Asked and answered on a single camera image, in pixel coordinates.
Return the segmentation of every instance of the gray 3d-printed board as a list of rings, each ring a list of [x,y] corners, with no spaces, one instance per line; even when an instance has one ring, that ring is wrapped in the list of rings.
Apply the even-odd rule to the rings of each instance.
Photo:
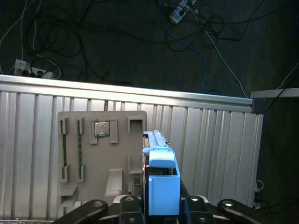
[[[58,114],[60,199],[75,201],[127,194],[141,173],[144,111],[60,112]]]

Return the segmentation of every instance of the blue plastic part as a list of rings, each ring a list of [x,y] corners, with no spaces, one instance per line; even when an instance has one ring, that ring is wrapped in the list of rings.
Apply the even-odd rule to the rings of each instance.
[[[154,147],[149,152],[149,167],[176,168],[174,152],[169,149]]]
[[[149,148],[143,149],[149,154],[149,167],[173,168],[177,173],[149,176],[149,216],[179,215],[181,176],[175,153],[159,131],[144,134],[149,138]]]

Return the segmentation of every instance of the screw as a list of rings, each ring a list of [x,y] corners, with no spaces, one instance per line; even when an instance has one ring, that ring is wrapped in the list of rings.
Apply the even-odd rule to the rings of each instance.
[[[134,200],[134,199],[133,199],[133,197],[131,197],[131,196],[129,196],[129,197],[126,198],[126,201],[127,201],[127,202],[130,202],[130,201],[133,201],[133,200]]]
[[[190,198],[192,201],[195,201],[195,202],[198,201],[198,198],[196,196],[191,196]]]
[[[205,222],[206,222],[206,219],[205,219],[205,218],[199,218],[199,222],[200,222],[200,223],[205,223]]]
[[[103,205],[103,204],[102,204],[102,202],[100,202],[100,201],[93,203],[93,206],[94,206],[94,207],[100,207],[100,206],[102,206],[102,205]]]
[[[223,202],[226,206],[231,207],[234,205],[234,203],[230,202],[230,201],[224,201]]]

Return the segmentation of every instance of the power strip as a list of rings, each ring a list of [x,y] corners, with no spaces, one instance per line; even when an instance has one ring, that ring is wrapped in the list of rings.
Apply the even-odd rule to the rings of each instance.
[[[46,70],[42,70],[42,69],[38,69],[38,68],[30,68],[30,63],[26,62],[26,61],[21,61],[19,59],[15,60],[14,63],[14,75],[16,76],[20,76],[22,74],[23,71],[27,71],[29,74],[31,73],[31,69],[32,69],[32,73],[35,74],[35,76],[39,76],[39,73],[45,73],[44,75],[42,75],[42,78],[46,78],[46,79],[52,79],[54,77],[53,72],[50,71],[46,71]]]
[[[189,11],[189,7],[187,6],[188,2],[191,2],[192,5],[194,5],[196,3],[197,0],[182,0],[181,3],[179,4],[180,6],[177,6],[177,9],[175,9],[170,17],[170,20],[174,23],[174,24],[178,24],[182,18],[186,15],[186,13]]]

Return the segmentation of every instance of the blue cable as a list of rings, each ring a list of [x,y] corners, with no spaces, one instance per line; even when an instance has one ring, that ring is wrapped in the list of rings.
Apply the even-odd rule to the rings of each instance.
[[[162,18],[164,19],[163,17],[163,12],[162,12],[162,7],[160,5],[160,0],[157,0],[156,3],[159,5],[159,8],[160,8],[160,11],[161,11],[161,16]],[[179,40],[178,38],[176,38],[171,32],[169,32],[169,28],[167,28],[167,22],[165,21],[165,31],[167,31],[167,33],[173,38],[175,39],[176,41],[178,41],[179,43],[183,44],[185,47],[191,49],[191,50],[194,50],[196,53],[198,53],[202,60],[204,61],[204,64],[205,64],[205,75],[204,75],[204,78],[202,80],[202,84],[201,84],[201,88],[200,88],[200,93],[202,93],[202,89],[203,89],[203,86],[204,86],[204,83],[205,83],[205,80],[206,80],[206,70],[207,70],[207,65],[206,65],[206,60],[205,60],[205,57],[203,56],[203,54],[198,51],[197,49],[191,47],[191,46],[188,46],[187,44],[185,44],[183,41]]]
[[[169,32],[169,30],[165,27],[165,30],[167,31],[167,33],[173,38],[173,39],[175,39],[176,41],[178,41],[178,42],[180,42],[181,44],[183,44],[185,47],[187,47],[187,48],[189,48],[189,49],[191,49],[191,50],[194,50],[196,53],[198,53],[200,56],[201,56],[201,58],[202,58],[202,60],[203,60],[203,62],[204,62],[204,64],[205,64],[205,75],[204,75],[204,79],[202,80],[202,84],[201,84],[201,89],[200,89],[200,93],[202,93],[202,89],[203,89],[203,87],[204,87],[204,83],[205,83],[205,80],[206,80],[206,68],[207,68],[207,66],[206,66],[206,60],[205,60],[205,57],[202,55],[202,53],[200,52],[200,51],[198,51],[197,49],[195,49],[195,48],[193,48],[193,47],[191,47],[191,46],[188,46],[187,44],[185,44],[184,42],[182,42],[181,40],[179,40],[178,38],[176,38],[171,32]]]

